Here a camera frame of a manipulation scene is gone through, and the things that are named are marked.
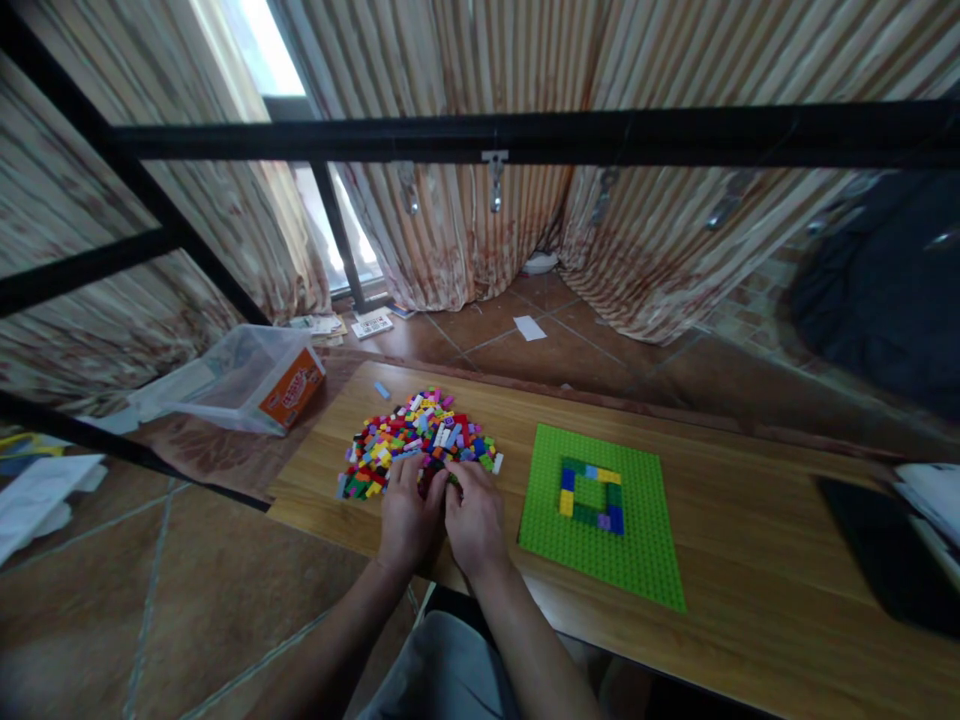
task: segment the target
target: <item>person's left hand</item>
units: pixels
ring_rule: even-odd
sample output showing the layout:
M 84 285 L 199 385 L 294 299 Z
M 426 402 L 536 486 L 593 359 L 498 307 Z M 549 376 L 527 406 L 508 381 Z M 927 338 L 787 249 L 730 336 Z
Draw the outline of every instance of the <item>person's left hand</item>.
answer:
M 450 473 L 441 470 L 433 476 L 427 499 L 417 492 L 417 477 L 423 464 L 423 454 L 417 453 L 397 460 L 390 467 L 387 492 L 381 509 L 382 526 L 377 562 L 391 572 L 405 577 L 413 574 L 423 554 L 430 546 L 440 501 Z

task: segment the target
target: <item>gray pants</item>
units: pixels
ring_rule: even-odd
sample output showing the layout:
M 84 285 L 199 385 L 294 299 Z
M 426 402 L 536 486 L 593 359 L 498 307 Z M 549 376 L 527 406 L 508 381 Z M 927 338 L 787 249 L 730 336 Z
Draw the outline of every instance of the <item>gray pants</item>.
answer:
M 403 645 L 377 694 L 373 718 L 520 717 L 503 662 L 476 630 L 445 612 L 427 613 Z

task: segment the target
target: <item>wall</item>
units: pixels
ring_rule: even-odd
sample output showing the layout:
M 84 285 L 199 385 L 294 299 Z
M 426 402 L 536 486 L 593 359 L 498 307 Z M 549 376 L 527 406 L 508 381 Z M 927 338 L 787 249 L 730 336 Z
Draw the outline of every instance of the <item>wall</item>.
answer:
M 960 428 L 830 364 L 804 346 L 790 322 L 790 287 L 813 260 L 819 244 L 819 238 L 805 231 L 796 233 L 734 288 L 699 327 L 875 409 L 878 419 L 890 417 L 938 438 L 960 439 Z

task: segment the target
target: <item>green baseplate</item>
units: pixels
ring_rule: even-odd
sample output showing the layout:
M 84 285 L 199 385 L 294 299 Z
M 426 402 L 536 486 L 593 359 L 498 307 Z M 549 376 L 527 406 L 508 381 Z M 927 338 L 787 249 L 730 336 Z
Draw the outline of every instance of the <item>green baseplate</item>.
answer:
M 622 536 L 560 514 L 564 457 L 620 473 Z M 656 455 L 538 425 L 520 547 L 678 612 L 687 611 Z

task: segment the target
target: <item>tabletop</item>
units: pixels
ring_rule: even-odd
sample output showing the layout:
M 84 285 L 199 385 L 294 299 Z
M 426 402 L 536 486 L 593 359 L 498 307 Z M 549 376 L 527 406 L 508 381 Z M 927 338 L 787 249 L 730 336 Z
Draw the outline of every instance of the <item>tabletop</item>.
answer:
M 271 485 L 269 516 L 372 556 L 380 498 L 334 497 L 344 452 L 366 418 L 430 385 L 503 452 L 511 556 L 557 631 L 786 717 L 957 715 L 960 646 L 884 613 L 814 485 L 871 486 L 861 459 L 368 362 Z M 517 546 L 538 423 L 660 457 L 686 614 Z M 418 572 L 467 590 L 446 541 Z

